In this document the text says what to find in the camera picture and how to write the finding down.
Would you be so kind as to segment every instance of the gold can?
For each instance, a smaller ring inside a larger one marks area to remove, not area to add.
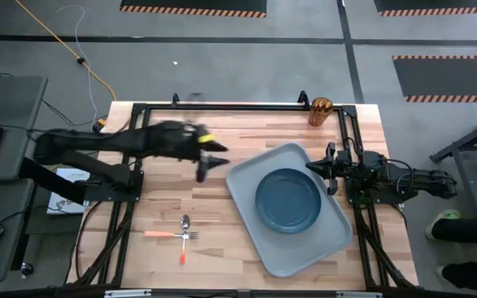
[[[332,113],[333,105],[328,98],[317,98],[312,101],[311,111],[308,115],[308,123],[319,127]]]

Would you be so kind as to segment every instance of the yellow cable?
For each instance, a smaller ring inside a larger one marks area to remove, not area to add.
[[[44,24],[43,22],[41,22],[30,10],[28,10],[25,5],[23,5],[19,0],[14,0],[19,6],[21,6],[23,8],[23,10],[29,14],[29,16],[31,16],[36,22],[38,22],[38,24],[40,24],[42,27],[44,27],[44,29],[46,29],[56,40],[58,40],[59,43],[61,43],[63,46],[65,46],[65,48],[67,50],[69,50],[71,52],[71,54],[73,54],[75,56],[76,59],[79,59],[80,56],[75,53],[75,51],[73,49],[71,49],[65,42],[63,42],[53,31],[51,31],[51,29],[49,29],[49,27],[46,26],[46,24]],[[100,79],[100,77],[98,75],[96,75],[91,69],[90,67],[87,65],[86,61],[84,63],[82,63],[83,66],[85,66],[88,71],[93,75],[93,77],[95,77],[101,84],[103,84],[104,86],[106,86],[106,88],[108,88],[109,92],[112,94],[112,97],[113,97],[113,101],[117,101],[117,96],[115,95],[115,92],[113,91],[112,87],[110,87],[108,85],[108,83],[104,82],[104,80]]]

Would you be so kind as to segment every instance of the person's foot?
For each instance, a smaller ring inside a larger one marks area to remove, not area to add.
[[[426,227],[426,230],[425,230],[426,237],[432,240],[436,240],[436,238],[431,234],[431,231],[439,219],[460,219],[460,218],[461,218],[460,211],[455,209],[448,209],[439,213],[436,216],[436,219],[434,219],[434,221]]]
[[[439,266],[438,268],[436,268],[436,275],[441,281],[447,281],[443,276],[443,269],[445,269],[444,266]]]

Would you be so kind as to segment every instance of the gray floor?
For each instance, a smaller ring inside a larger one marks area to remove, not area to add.
[[[83,36],[266,37],[250,43],[83,43],[94,70],[108,81],[119,100],[169,100],[177,92],[204,93],[209,101],[294,102],[302,89],[312,97],[326,96],[335,103],[354,103],[344,45],[320,45],[317,39],[343,38],[335,0],[268,0],[267,18],[223,18],[123,13],[119,1],[26,0],[39,18],[61,35],[74,34],[80,10],[56,9],[82,5]],[[434,17],[380,17],[373,0],[345,0],[354,39],[477,40],[477,15]],[[0,0],[0,34],[44,35],[13,1]],[[292,38],[286,44],[273,38]],[[449,171],[459,179],[451,161],[439,166],[428,156],[477,125],[477,103],[405,103],[393,68],[393,55],[477,55],[474,47],[355,46],[354,58],[365,103],[380,107],[390,156],[416,168]],[[54,42],[0,41],[0,71],[14,75],[44,75],[50,80],[45,100],[76,123],[90,120],[87,72],[66,49]],[[93,82],[99,115],[106,114],[111,97]],[[42,107],[37,127],[65,127]],[[421,194],[406,203],[408,234],[422,286],[438,291],[455,289],[440,281],[435,267],[450,262],[477,261],[477,245],[431,243],[423,230],[443,209],[459,209],[475,216],[462,185],[450,200]],[[26,259],[36,274],[21,280],[15,272],[0,291],[61,285],[77,224],[57,234],[36,235]]]

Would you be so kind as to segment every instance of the butcher block tabletop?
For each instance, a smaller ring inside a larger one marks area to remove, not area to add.
[[[107,132],[116,132],[130,118],[132,102],[114,102],[109,112]],[[378,106],[356,105],[364,149],[388,156],[388,146]],[[333,113],[321,127],[308,124],[308,112],[281,111],[179,111],[153,110],[151,123],[163,120],[194,119],[204,123],[216,141],[229,151],[213,155],[229,159],[228,165],[211,170],[204,183],[195,182],[196,165],[167,158],[143,160],[145,172],[141,200],[135,205],[123,273],[123,288],[251,289],[251,290],[364,290],[364,274],[354,226],[354,214],[346,201],[345,188],[335,198],[353,225],[353,239],[343,251],[298,272],[278,278],[270,275],[259,255],[225,184],[232,166],[286,142],[301,144],[312,160],[325,156],[334,142],[342,148],[338,116]],[[352,137],[349,121],[348,130]],[[120,163],[116,152],[100,152],[99,159]],[[79,264],[82,272],[91,265],[104,246],[112,204],[101,204],[91,214],[82,234]],[[397,268],[417,284],[412,253],[404,221],[389,205],[377,205],[376,213],[384,250]],[[145,231],[181,233],[180,219],[190,217],[190,231],[199,239],[186,243],[185,265],[180,264],[180,238],[148,238]],[[378,281],[376,257],[369,248],[373,276]],[[110,262],[111,279],[117,248]],[[75,280],[74,268],[68,281]]]

